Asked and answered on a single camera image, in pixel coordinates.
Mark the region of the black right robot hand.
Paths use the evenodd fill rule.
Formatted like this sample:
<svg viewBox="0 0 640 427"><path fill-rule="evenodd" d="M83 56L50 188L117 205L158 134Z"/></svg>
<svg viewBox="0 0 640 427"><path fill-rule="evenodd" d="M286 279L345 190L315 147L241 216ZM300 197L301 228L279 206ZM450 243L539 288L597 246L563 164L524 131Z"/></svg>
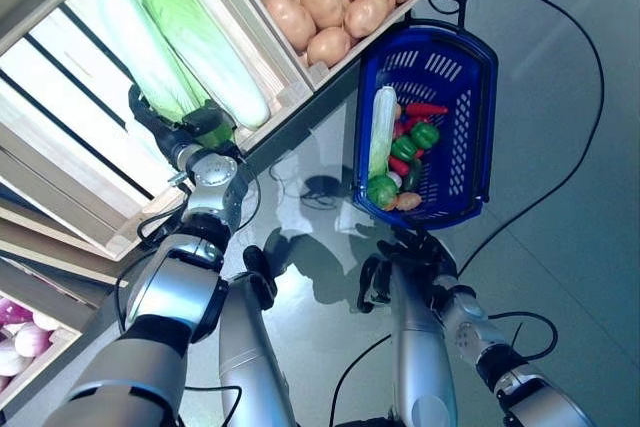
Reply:
<svg viewBox="0 0 640 427"><path fill-rule="evenodd" d="M440 276L458 278L457 264L448 249L424 229L392 228L393 239L380 240L377 248L392 264L412 278L432 283Z"/></svg>

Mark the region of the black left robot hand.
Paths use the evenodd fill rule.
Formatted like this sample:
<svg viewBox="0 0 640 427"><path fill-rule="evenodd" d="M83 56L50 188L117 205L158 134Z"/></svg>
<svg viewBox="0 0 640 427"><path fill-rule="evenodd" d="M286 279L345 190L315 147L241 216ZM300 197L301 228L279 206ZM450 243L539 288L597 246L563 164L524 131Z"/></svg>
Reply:
<svg viewBox="0 0 640 427"><path fill-rule="evenodd" d="M129 88L128 102L135 120L151 132L160 152L176 170L183 170L178 155L189 145L199 145L234 159L240 156L233 140L235 121L211 99L178 121L155 112L136 84Z"/></svg>

